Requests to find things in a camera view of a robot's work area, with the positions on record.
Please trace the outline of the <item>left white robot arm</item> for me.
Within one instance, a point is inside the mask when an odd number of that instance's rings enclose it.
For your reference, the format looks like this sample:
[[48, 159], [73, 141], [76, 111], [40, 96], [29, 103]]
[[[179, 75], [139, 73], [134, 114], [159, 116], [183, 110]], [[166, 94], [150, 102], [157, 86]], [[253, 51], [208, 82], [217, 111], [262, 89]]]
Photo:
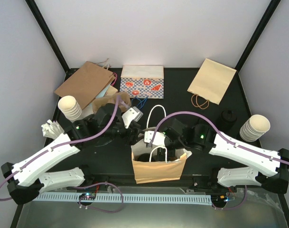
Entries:
[[95, 114], [74, 121], [64, 133], [33, 156], [19, 163], [3, 164], [1, 170], [8, 182], [10, 198], [16, 204], [23, 205], [46, 191], [66, 187], [90, 189], [94, 185], [94, 176], [87, 165], [66, 171], [49, 170], [91, 142], [102, 146], [120, 137], [127, 145], [134, 145], [141, 132], [137, 121], [142, 115], [136, 107], [122, 113], [114, 104], [106, 104]]

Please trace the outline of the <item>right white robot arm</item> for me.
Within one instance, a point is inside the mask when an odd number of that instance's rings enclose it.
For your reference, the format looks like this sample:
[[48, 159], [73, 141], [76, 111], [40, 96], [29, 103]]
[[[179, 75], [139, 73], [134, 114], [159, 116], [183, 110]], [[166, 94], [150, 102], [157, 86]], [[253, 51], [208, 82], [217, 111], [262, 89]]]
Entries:
[[259, 186], [277, 194], [287, 193], [289, 186], [289, 150], [278, 151], [259, 148], [223, 132], [217, 133], [204, 123], [189, 127], [177, 119], [170, 121], [161, 132], [157, 132], [153, 145], [167, 152], [185, 149], [206, 152], [224, 157], [244, 166], [241, 168], [215, 168], [208, 179], [213, 191], [223, 187], [239, 185]]

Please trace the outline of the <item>black coffee cup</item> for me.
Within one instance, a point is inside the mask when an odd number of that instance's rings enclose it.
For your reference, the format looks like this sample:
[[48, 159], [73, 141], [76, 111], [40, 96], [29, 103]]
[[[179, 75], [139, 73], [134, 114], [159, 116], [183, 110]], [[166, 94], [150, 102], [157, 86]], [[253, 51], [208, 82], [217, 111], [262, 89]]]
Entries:
[[142, 155], [140, 155], [136, 161], [138, 162], [149, 162], [149, 158], [150, 158], [150, 155], [148, 153], [144, 153]]

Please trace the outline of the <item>orange paper bag white handles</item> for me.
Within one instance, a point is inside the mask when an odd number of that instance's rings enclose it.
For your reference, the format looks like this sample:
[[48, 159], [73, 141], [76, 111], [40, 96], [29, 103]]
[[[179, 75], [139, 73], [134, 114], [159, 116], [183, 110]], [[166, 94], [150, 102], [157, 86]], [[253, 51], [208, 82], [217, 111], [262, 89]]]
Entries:
[[[154, 127], [149, 128], [149, 120], [151, 113], [147, 118], [147, 124], [145, 131], [154, 131]], [[135, 145], [131, 146], [131, 162], [134, 171], [134, 178], [137, 184], [161, 182], [161, 181], [174, 181], [179, 180], [186, 160], [192, 155], [192, 152], [183, 149], [184, 154], [175, 161], [156, 161], [157, 149], [165, 149], [167, 154], [167, 148], [165, 146], [153, 146], [152, 148], [146, 147], [144, 139], [141, 139]], [[136, 159], [144, 154], [150, 155], [149, 162], [140, 162]]]

